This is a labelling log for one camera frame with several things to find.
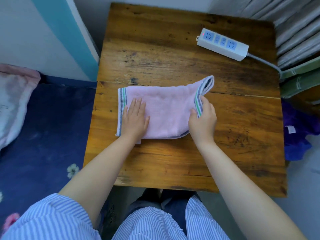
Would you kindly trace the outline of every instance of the power cord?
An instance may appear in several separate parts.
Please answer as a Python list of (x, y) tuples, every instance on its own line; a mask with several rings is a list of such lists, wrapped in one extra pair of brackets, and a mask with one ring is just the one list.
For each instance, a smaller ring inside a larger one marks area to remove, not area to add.
[(247, 56), (248, 56), (248, 57), (251, 57), (251, 58), (253, 58), (253, 59), (256, 59), (256, 60), (258, 60), (258, 61), (261, 61), (262, 63), (267, 64), (268, 66), (276, 69), (276, 70), (278, 71), (279, 76), (280, 76), (280, 79), (281, 79), (282, 71), (281, 71), (281, 69), (280, 69), (279, 67), (277, 67), (276, 65), (274, 65), (274, 64), (272, 64), (272, 63), (270, 63), (270, 62), (268, 62), (268, 61), (266, 61), (266, 60), (264, 60), (264, 59), (261, 59), (261, 58), (258, 57), (258, 56), (254, 56), (254, 55), (250, 54), (249, 52), (247, 53)]

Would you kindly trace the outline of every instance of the striped shirt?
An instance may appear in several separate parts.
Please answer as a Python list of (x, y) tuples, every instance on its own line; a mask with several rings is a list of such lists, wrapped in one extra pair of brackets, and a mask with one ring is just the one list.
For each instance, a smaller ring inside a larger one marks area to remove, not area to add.
[[(187, 235), (170, 214), (145, 207), (130, 214), (112, 240), (229, 239), (211, 214), (192, 196), (186, 206)], [(54, 193), (32, 205), (1, 240), (101, 239), (84, 208), (69, 197)]]

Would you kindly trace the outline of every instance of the wooden table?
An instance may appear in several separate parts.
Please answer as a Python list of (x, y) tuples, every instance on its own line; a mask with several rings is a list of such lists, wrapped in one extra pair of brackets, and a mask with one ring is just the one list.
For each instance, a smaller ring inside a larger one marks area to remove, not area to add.
[[(218, 117), (215, 141), (267, 194), (285, 197), (278, 73), (251, 58), (238, 62), (197, 46), (202, 28), (248, 44), (250, 53), (276, 63), (272, 23), (111, 4), (84, 165), (116, 139), (118, 88), (187, 85), (214, 75), (206, 97)], [(190, 135), (142, 140), (115, 185), (218, 192)]]

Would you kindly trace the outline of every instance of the towel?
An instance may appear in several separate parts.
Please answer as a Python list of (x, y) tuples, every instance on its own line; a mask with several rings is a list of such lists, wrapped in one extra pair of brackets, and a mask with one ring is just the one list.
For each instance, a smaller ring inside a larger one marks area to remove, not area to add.
[(146, 102), (145, 117), (150, 123), (143, 139), (176, 139), (189, 133), (190, 110), (195, 109), (198, 117), (202, 114), (201, 95), (214, 86), (214, 77), (178, 87), (130, 86), (118, 89), (118, 128), (121, 136), (122, 113), (126, 104), (134, 98)]

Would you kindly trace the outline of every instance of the left hand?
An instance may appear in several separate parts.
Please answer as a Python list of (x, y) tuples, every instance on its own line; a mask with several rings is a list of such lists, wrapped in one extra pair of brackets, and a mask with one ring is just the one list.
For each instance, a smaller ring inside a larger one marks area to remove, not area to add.
[(140, 141), (145, 135), (150, 116), (144, 118), (146, 103), (141, 103), (142, 98), (134, 98), (129, 110), (126, 105), (122, 115), (121, 136), (131, 137), (135, 142)]

